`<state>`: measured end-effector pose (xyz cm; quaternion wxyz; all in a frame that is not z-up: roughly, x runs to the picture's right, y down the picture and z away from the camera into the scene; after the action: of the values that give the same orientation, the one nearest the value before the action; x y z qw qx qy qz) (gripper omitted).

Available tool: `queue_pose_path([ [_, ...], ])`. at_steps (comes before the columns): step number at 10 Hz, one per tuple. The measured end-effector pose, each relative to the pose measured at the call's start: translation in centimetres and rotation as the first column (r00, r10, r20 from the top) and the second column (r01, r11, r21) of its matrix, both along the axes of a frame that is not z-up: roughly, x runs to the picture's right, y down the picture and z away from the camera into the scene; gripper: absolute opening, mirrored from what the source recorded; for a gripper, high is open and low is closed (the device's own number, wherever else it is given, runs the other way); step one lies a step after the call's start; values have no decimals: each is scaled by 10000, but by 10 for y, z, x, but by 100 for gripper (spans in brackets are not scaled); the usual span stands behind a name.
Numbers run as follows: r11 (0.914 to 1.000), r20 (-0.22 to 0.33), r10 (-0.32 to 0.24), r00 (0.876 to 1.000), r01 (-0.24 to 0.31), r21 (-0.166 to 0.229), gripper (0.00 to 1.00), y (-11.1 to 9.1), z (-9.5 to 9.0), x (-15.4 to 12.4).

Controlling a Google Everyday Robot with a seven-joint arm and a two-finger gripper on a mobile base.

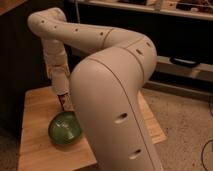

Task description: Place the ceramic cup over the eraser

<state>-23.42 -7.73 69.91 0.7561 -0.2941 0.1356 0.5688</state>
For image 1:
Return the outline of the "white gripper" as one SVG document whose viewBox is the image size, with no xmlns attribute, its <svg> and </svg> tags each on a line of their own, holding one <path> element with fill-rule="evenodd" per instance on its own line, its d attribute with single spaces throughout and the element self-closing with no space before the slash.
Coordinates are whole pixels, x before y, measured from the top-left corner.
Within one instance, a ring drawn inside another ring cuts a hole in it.
<svg viewBox="0 0 213 171">
<path fill-rule="evenodd" d="M 47 77 L 49 79 L 52 78 L 54 71 L 63 71 L 66 76 L 70 75 L 70 70 L 69 70 L 67 61 L 62 62 L 61 64 L 56 64 L 56 65 L 46 62 L 45 65 L 46 65 Z"/>
</svg>

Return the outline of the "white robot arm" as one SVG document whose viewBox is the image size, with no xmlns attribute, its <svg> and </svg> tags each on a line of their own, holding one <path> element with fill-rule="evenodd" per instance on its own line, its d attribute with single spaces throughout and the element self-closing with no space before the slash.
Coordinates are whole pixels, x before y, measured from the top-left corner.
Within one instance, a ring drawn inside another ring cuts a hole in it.
<svg viewBox="0 0 213 171">
<path fill-rule="evenodd" d="M 73 107 L 101 171 L 163 171 L 138 94 L 157 63 L 144 34 L 69 23 L 59 8 L 34 12 L 47 75 L 64 107 Z"/>
</svg>

